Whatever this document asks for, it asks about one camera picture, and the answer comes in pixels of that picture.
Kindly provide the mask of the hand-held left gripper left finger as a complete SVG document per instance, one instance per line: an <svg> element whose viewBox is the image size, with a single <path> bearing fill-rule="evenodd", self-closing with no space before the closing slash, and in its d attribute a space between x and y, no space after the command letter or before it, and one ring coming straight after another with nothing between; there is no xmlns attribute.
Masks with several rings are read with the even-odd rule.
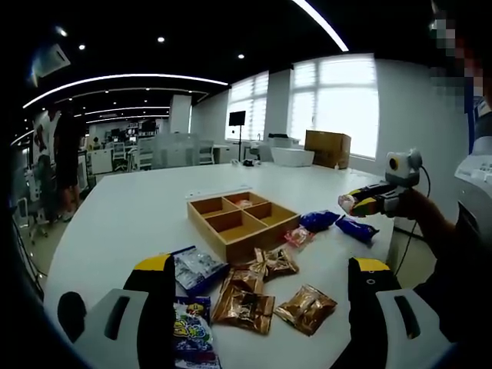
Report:
<svg viewBox="0 0 492 369"><path fill-rule="evenodd" d="M140 261L86 312L75 350L91 368L173 368L175 294L171 254Z"/></svg>

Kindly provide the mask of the person's right hand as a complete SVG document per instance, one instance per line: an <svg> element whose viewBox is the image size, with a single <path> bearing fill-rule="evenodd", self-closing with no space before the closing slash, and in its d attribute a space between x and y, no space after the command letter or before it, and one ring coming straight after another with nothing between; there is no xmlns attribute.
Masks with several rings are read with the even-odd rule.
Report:
<svg viewBox="0 0 492 369"><path fill-rule="evenodd" d="M422 235L436 231L446 224L446 219L436 204L414 189L408 189L399 195L396 215L416 221Z"/></svg>

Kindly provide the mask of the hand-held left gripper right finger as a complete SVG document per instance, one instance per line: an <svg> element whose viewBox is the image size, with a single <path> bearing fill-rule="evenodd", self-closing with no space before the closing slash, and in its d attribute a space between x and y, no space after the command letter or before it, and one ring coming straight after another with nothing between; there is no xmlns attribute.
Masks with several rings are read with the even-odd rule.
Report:
<svg viewBox="0 0 492 369"><path fill-rule="evenodd" d="M437 313L412 289L402 289L378 259L348 262L353 368L446 368L453 344L440 330Z"/></svg>

